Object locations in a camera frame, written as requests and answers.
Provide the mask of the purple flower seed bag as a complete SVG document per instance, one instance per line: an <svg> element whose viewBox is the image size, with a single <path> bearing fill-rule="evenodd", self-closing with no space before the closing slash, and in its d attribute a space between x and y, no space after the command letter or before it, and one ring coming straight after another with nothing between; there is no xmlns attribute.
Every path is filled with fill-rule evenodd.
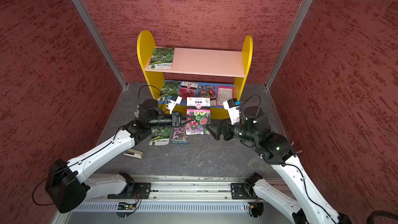
<svg viewBox="0 0 398 224"><path fill-rule="evenodd" d="M174 128L173 134L171 136L171 143L172 144L181 144L181 145L188 145L189 135L186 134L187 127L181 126Z"/></svg>

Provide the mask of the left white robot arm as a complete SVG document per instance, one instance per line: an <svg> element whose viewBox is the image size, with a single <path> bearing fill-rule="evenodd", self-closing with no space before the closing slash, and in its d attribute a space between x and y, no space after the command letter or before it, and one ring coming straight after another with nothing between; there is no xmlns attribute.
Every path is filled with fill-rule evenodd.
<svg viewBox="0 0 398 224"><path fill-rule="evenodd" d="M179 127L193 121L180 112L166 114L154 99L138 106L138 116L121 126L116 134L95 148L68 161L59 159L49 169L45 191L60 213L68 213L85 200L105 195L126 194L135 181L125 173L108 177L98 183L91 175L114 157L151 136L157 127Z"/></svg>

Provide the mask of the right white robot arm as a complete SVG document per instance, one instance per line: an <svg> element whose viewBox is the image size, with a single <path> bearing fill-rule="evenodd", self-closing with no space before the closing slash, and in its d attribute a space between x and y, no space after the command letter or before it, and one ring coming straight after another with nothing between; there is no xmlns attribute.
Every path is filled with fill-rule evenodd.
<svg viewBox="0 0 398 224"><path fill-rule="evenodd" d="M345 214L336 211L322 196L304 170L290 142L273 132L268 117L258 106L238 106L228 110L230 117L206 124L216 139L238 139L252 148L284 180L293 197L271 186L258 174L246 179L250 194L264 200L281 212L293 224L349 224Z"/></svg>

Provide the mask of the large green gourd seed bag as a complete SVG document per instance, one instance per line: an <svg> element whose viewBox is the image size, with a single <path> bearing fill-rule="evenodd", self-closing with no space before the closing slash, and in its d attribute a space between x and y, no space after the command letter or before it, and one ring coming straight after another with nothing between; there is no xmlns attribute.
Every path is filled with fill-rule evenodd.
<svg viewBox="0 0 398 224"><path fill-rule="evenodd" d="M169 141L170 141L169 127L157 127L152 129L151 138L149 141L150 146L168 145Z"/></svg>

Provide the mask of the pink zinnia seed bag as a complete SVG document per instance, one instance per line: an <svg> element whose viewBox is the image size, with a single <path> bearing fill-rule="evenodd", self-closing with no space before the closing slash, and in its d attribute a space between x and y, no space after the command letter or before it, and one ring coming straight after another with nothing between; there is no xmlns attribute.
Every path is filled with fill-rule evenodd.
<svg viewBox="0 0 398 224"><path fill-rule="evenodd" d="M187 135L210 134L206 125L210 123L210 99L205 97L187 98L187 115L191 118L187 124Z"/></svg>

